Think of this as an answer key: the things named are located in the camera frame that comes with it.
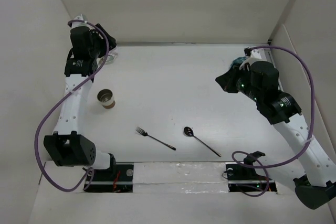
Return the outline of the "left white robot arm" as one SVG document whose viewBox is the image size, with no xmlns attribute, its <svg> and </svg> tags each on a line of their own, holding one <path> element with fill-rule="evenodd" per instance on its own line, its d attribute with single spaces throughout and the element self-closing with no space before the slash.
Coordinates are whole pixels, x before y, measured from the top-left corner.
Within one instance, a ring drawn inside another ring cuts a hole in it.
<svg viewBox="0 0 336 224">
<path fill-rule="evenodd" d="M 51 135 L 44 137 L 44 147 L 57 166 L 85 166 L 99 170 L 105 180 L 117 175 L 114 158 L 96 149 L 84 136 L 85 111 L 97 60 L 116 47 L 116 40 L 100 24 L 90 26 L 84 15 L 70 22 L 69 51 L 65 65 L 65 100 Z"/>
</svg>

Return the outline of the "teal scalloped plate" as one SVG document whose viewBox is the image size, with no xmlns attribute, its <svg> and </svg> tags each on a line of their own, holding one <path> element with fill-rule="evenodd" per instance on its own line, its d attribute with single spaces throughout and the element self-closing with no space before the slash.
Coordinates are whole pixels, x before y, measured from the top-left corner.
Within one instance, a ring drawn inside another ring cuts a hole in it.
<svg viewBox="0 0 336 224">
<path fill-rule="evenodd" d="M 231 64 L 230 64 L 230 68 L 232 68 L 235 65 L 240 66 L 248 57 L 244 56 L 244 57 L 238 57 L 236 59 L 234 59 Z"/>
</svg>

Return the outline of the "animal print cloth placemat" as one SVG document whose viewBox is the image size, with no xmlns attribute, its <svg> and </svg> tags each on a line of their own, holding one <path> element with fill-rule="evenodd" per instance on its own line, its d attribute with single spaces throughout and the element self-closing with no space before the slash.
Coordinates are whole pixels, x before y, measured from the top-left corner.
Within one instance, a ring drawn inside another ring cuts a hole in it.
<svg viewBox="0 0 336 224">
<path fill-rule="evenodd" d="M 103 62 L 105 62 L 105 65 L 108 65 L 108 64 L 112 64 L 118 57 L 118 53 L 117 52 L 110 52 L 105 60 L 105 57 L 102 57 L 98 60 L 98 65 L 102 65 Z"/>
</svg>

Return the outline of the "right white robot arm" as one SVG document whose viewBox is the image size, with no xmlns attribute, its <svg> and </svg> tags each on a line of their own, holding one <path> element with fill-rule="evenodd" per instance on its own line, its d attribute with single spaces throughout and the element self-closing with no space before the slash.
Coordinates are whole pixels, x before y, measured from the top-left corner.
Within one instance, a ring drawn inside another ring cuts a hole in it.
<svg viewBox="0 0 336 224">
<path fill-rule="evenodd" d="M 279 72 L 271 62 L 262 60 L 261 47 L 244 49 L 244 56 L 235 59 L 229 70 L 215 81 L 227 93 L 242 93 L 255 102 L 259 113 L 286 140 L 295 156 L 276 164 L 262 152 L 246 153 L 237 165 L 243 167 L 247 178 L 262 173 L 291 190 L 309 209 L 315 210 L 335 198 L 335 163 L 313 136 L 314 84 L 304 61 L 293 55 L 305 69 L 311 89 L 311 116 L 307 124 L 302 109 L 288 93 L 279 89 Z"/>
</svg>

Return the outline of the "black fork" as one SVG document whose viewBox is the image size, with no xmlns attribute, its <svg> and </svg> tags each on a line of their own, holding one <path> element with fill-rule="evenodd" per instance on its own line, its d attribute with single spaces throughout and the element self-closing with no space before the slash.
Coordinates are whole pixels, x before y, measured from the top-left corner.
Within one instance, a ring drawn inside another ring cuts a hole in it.
<svg viewBox="0 0 336 224">
<path fill-rule="evenodd" d="M 155 138 L 155 137 L 149 135 L 145 130 L 143 130 L 143 129 L 140 128 L 140 127 L 137 127 L 137 128 L 136 128 L 136 132 L 137 132 L 138 134 L 142 135 L 142 136 L 149 137 L 149 138 L 151 138 L 151 139 L 153 139 L 153 140 L 159 142 L 160 144 L 162 144 L 162 145 L 164 145 L 164 146 L 170 148 L 170 149 L 173 150 L 173 151 L 176 150 L 176 148 L 175 148 L 174 146 L 169 145 L 169 144 L 167 144 L 167 143 L 164 143 L 164 142 L 162 142 L 161 140 L 159 140 L 159 139 L 157 139 L 157 138 Z"/>
</svg>

